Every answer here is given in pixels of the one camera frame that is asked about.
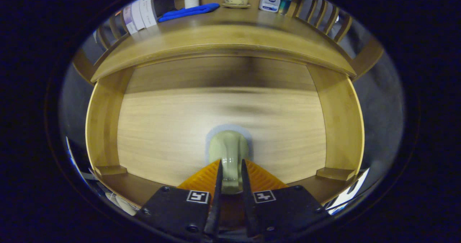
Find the wooden board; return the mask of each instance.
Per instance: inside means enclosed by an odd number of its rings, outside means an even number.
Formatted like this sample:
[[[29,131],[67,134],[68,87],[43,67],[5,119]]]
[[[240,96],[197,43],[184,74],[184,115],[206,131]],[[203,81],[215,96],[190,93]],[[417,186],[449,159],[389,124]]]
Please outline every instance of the wooden board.
[[[218,8],[159,23],[127,37],[100,64],[92,82],[121,69],[216,50],[247,50],[356,74],[338,46],[299,20],[261,10]]]
[[[206,135],[227,123],[250,132],[254,162],[284,183],[325,167],[325,123],[306,66],[247,57],[135,70],[118,119],[120,165],[177,186],[206,165]]]
[[[164,186],[129,173],[100,176],[97,179],[127,202],[141,208],[155,192]]]
[[[362,109],[345,75],[308,64],[322,104],[326,130],[325,167],[359,172],[364,149]]]
[[[87,111],[85,138],[91,167],[118,166],[117,125],[120,106],[133,69],[119,71],[94,86]]]
[[[355,175],[355,170],[324,167],[317,170],[317,176],[347,181]]]
[[[340,194],[345,188],[350,186],[355,179],[348,181],[328,179],[325,177],[313,176],[294,183],[288,184],[289,186],[302,185],[309,191],[310,194],[321,204],[326,204],[334,197]]]

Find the wooden divider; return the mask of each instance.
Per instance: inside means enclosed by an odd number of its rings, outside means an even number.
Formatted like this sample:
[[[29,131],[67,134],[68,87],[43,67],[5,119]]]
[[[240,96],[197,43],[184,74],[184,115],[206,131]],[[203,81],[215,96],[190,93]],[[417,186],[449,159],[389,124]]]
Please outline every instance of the wooden divider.
[[[88,106],[85,138],[88,158],[94,170],[119,166],[117,127],[120,106],[133,69],[125,69],[99,80]]]
[[[364,149],[362,109],[351,80],[307,64],[322,105],[326,130],[325,167],[359,172]]]

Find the wooden shelf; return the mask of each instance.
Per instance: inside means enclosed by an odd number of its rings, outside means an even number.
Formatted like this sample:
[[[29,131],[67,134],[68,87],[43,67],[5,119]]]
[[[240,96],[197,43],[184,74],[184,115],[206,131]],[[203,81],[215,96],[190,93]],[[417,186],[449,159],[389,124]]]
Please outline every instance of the wooden shelf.
[[[325,167],[323,112],[306,66],[248,57],[136,69],[118,119],[120,165],[178,186],[206,166],[207,133],[228,123],[249,131],[254,161],[284,183]]]
[[[114,48],[91,81],[132,66],[210,55],[312,63],[356,77],[338,46],[304,23],[261,10],[220,7],[134,33]]]
[[[350,184],[362,162],[362,112],[346,75],[242,56],[166,61],[100,79],[87,115],[89,160],[109,189],[141,206],[203,168],[207,133],[227,123],[250,132],[255,163],[320,202]],[[340,176],[316,176],[323,168]]]

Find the chair slat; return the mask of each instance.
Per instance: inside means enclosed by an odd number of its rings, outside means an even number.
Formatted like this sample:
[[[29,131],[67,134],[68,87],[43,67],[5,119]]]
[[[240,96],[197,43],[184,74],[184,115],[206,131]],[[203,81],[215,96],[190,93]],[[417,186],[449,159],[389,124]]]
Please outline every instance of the chair slat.
[[[101,41],[102,43],[102,46],[104,46],[105,49],[109,49],[111,44],[106,36],[106,34],[104,33],[104,30],[103,30],[103,26],[99,26],[98,28],[98,31],[97,31],[97,35],[99,37],[99,40]]]
[[[122,35],[120,34],[120,31],[117,28],[117,24],[115,23],[115,16],[114,15],[112,15],[109,18],[109,26],[111,27],[111,31],[112,31],[112,34],[114,35],[114,37],[117,40],[119,40],[122,37]]]
[[[338,34],[336,34],[333,41],[335,41],[336,43],[339,43],[344,38],[344,36],[346,36],[347,32],[350,29],[351,24],[352,24],[352,17],[350,15],[346,15],[346,18],[344,18],[343,25],[341,26],[341,29],[339,29],[339,32]]]
[[[323,33],[328,35],[328,33],[331,31],[331,28],[333,28],[333,25],[336,22],[338,15],[339,15],[339,8],[333,5],[333,11],[331,12],[330,18],[328,19],[328,23],[326,23]]]
[[[326,0],[322,0],[322,5],[320,7],[320,12],[318,12],[318,18],[314,26],[318,28],[320,24],[322,23],[322,20],[325,16],[326,9],[328,8],[328,2]]]
[[[313,15],[314,15],[314,11],[317,8],[317,3],[318,3],[318,0],[312,0],[311,8],[309,9],[309,13],[308,13],[308,17],[306,18],[306,22],[309,23],[309,21],[312,19]]]

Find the screw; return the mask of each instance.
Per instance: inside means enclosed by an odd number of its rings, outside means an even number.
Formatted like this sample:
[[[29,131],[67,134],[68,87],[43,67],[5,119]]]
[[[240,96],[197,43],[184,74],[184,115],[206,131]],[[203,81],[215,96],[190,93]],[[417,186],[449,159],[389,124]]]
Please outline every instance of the screw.
[[[189,231],[190,233],[197,233],[199,232],[199,228],[195,226],[194,224],[191,224],[186,227],[186,230]]]
[[[150,211],[148,209],[143,209],[143,214],[150,216]]]

